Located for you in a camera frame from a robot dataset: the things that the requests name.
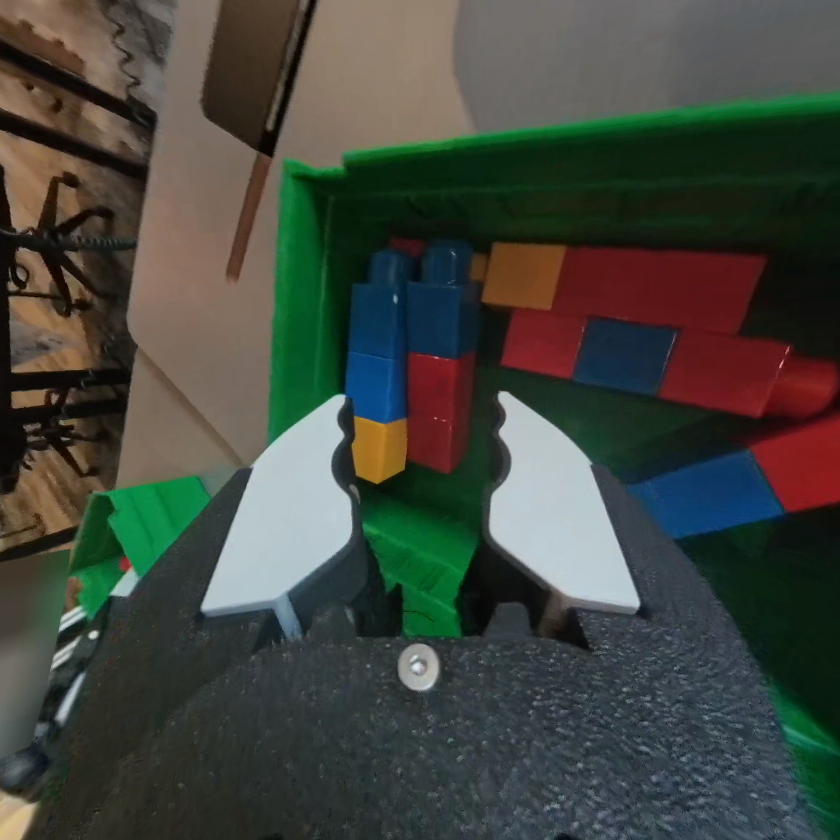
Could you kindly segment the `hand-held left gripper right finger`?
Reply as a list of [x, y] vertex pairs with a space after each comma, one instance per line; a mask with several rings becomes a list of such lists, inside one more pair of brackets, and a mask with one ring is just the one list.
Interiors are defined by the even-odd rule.
[[642, 602], [594, 466], [558, 427], [509, 392], [496, 395], [489, 544], [572, 608], [634, 615]]

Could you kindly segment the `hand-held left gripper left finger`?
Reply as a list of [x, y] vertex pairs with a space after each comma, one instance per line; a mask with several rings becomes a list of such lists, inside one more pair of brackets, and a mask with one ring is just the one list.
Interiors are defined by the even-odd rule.
[[324, 607], [364, 589], [352, 410], [330, 397], [257, 458], [206, 588], [208, 618], [267, 611], [302, 637]]

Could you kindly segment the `green plastic bin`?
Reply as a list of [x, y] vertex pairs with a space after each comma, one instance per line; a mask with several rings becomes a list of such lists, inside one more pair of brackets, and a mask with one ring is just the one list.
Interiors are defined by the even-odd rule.
[[[737, 102], [288, 163], [269, 362], [273, 439], [341, 388], [351, 272], [391, 232], [838, 257], [838, 96]], [[281, 691], [283, 838], [838, 838], [838, 523], [759, 555], [671, 542], [605, 484], [640, 617], [588, 648], [436, 638], [414, 696], [396, 642], [302, 645]], [[698, 560], [695, 566], [692, 560]]]
[[113, 595], [126, 596], [207, 506], [190, 476], [90, 496], [70, 552], [79, 608], [93, 618]]

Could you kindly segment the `pile of block towers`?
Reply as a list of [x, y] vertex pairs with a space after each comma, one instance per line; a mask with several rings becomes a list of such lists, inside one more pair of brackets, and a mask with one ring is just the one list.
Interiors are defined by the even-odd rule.
[[739, 331], [761, 255], [392, 238], [351, 290], [345, 393], [356, 475], [450, 474], [469, 440], [480, 318], [508, 315], [500, 365], [798, 424], [639, 481], [678, 539], [838, 504], [838, 365]]

